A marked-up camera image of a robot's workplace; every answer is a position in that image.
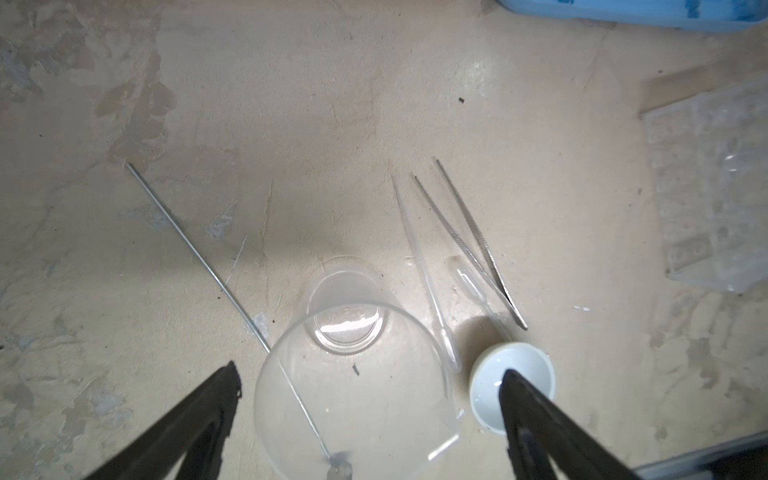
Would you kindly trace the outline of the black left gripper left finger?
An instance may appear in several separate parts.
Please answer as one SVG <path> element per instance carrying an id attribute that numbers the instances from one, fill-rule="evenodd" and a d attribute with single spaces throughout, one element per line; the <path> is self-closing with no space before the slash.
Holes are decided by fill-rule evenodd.
<path id="1" fill-rule="evenodd" d="M 90 479 L 216 479 L 242 383 L 234 362 L 216 370 Z"/>

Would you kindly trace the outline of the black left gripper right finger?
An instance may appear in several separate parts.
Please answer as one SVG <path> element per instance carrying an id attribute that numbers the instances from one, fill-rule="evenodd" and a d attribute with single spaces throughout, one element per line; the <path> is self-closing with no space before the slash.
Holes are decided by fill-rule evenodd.
<path id="1" fill-rule="evenodd" d="M 517 479 L 555 479 L 553 464 L 569 479 L 638 477 L 518 371 L 505 371 L 499 402 Z"/>

